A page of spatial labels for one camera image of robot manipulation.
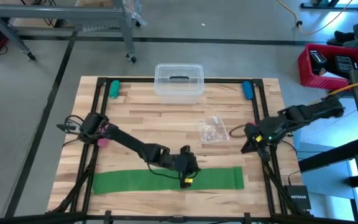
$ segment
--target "clear plastic box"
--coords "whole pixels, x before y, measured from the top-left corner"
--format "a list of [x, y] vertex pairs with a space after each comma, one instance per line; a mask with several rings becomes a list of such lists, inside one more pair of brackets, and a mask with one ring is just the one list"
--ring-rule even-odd
[[198, 64], [161, 63], [155, 67], [154, 91], [162, 103], [198, 103], [204, 93], [204, 70]]

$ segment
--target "cardboard box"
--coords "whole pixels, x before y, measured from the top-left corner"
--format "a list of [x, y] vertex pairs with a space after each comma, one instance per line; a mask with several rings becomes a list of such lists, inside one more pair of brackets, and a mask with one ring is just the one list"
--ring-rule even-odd
[[78, 6], [83, 7], [113, 7], [112, 0], [80, 0]]

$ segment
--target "blue object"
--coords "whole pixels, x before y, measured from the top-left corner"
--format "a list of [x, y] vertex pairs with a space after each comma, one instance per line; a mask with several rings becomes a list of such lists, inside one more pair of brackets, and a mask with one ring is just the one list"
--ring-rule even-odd
[[252, 92], [251, 82], [245, 81], [241, 83], [241, 85], [242, 85], [242, 91], [244, 91], [244, 96], [246, 97], [246, 99], [252, 100], [254, 98], [254, 93]]

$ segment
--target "cart wheel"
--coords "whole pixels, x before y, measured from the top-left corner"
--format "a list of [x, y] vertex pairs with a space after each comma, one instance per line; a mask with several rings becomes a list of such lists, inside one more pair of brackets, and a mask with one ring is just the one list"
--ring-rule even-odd
[[132, 63], [136, 63], [136, 57], [131, 55], [129, 56], [129, 54], [126, 55], [126, 57], [132, 62]]
[[27, 53], [27, 56], [30, 60], [36, 61], [37, 59], [34, 57], [34, 55], [32, 55], [31, 52]]

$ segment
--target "plastic container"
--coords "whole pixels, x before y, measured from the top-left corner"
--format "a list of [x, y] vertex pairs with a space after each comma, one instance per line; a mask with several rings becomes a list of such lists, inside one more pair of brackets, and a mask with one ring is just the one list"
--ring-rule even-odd
[[154, 91], [160, 96], [161, 103], [198, 103], [204, 93], [203, 67], [198, 64], [158, 64]]
[[311, 71], [311, 59], [309, 54], [310, 50], [317, 50], [329, 61], [333, 61], [335, 55], [352, 57], [358, 65], [358, 49], [329, 45], [307, 44], [306, 49], [298, 58], [301, 85], [322, 88], [326, 90], [338, 90], [349, 84], [349, 81], [345, 79], [328, 78], [314, 75]]

